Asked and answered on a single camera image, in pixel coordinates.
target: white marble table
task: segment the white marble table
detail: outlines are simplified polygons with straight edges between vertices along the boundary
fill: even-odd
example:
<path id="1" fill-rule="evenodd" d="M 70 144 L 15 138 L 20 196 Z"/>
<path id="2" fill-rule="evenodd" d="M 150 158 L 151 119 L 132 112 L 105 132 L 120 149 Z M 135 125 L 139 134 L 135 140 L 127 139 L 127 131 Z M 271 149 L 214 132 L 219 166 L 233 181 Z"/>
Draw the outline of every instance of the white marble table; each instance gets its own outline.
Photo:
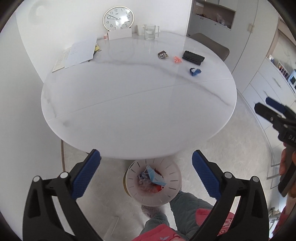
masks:
<path id="1" fill-rule="evenodd" d="M 199 42 L 162 32 L 155 41 L 134 35 L 98 44 L 93 60 L 50 73 L 43 86 L 45 120 L 70 145 L 111 158 L 156 158 L 208 140 L 230 119 L 233 77 Z M 158 59 L 162 50 L 169 58 Z M 185 50 L 204 56 L 201 66 L 175 64 Z M 193 67 L 201 74 L 191 76 Z"/>

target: gray pants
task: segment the gray pants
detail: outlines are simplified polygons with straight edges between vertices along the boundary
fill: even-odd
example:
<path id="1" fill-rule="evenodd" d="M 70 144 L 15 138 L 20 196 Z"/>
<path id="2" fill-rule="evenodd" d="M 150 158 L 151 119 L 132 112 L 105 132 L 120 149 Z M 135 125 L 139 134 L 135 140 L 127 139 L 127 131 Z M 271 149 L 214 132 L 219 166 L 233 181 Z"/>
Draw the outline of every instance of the gray pants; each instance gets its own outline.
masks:
<path id="1" fill-rule="evenodd" d="M 199 199 L 191 193 L 180 191 L 177 196 L 170 201 L 170 208 L 173 211 L 177 226 L 177 233 L 185 240 L 189 240 L 199 229 L 195 220 L 196 210 L 199 208 L 212 209 L 213 206 L 208 202 Z M 148 232 L 158 225 L 166 224 L 170 226 L 168 218 L 164 213 L 158 213 L 154 218 L 145 223 L 141 234 Z"/>

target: stack of papers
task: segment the stack of papers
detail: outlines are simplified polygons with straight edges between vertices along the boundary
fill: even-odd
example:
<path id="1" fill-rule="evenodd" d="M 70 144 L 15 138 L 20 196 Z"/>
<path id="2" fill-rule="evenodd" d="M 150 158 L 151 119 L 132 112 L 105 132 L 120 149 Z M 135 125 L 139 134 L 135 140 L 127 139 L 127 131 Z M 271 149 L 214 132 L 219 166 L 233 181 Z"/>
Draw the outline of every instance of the stack of papers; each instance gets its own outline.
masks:
<path id="1" fill-rule="evenodd" d="M 96 36 L 74 43 L 72 47 L 66 49 L 62 56 L 59 57 L 52 72 L 93 59 L 95 49 Z"/>

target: metal screw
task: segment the metal screw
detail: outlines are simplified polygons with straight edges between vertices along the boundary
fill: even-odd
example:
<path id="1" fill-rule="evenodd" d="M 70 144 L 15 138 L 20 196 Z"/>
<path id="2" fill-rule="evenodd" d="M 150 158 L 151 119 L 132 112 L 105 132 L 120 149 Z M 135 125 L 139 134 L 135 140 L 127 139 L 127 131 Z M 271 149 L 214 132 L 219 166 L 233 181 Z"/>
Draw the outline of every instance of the metal screw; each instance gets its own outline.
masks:
<path id="1" fill-rule="evenodd" d="M 258 177 L 256 177 L 256 176 L 255 176 L 255 177 L 253 177 L 252 179 L 253 179 L 253 181 L 254 181 L 254 182 L 256 182 L 256 183 L 257 183 L 257 182 L 259 182 L 259 178 L 258 178 Z"/>
<path id="2" fill-rule="evenodd" d="M 224 173 L 224 176 L 228 179 L 232 178 L 232 174 L 230 172 Z"/>
<path id="3" fill-rule="evenodd" d="M 34 178 L 33 178 L 33 182 L 38 182 L 40 180 L 40 176 L 35 176 Z"/>
<path id="4" fill-rule="evenodd" d="M 69 174 L 67 172 L 62 172 L 60 178 L 66 178 Z"/>

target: water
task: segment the water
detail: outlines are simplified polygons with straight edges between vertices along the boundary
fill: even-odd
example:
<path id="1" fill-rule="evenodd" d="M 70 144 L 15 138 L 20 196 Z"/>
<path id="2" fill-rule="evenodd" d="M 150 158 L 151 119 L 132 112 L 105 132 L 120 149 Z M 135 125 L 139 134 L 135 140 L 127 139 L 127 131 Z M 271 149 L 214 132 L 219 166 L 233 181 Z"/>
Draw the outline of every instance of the water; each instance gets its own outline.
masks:
<path id="1" fill-rule="evenodd" d="M 145 29 L 145 39 L 146 40 L 155 39 L 155 29 Z"/>

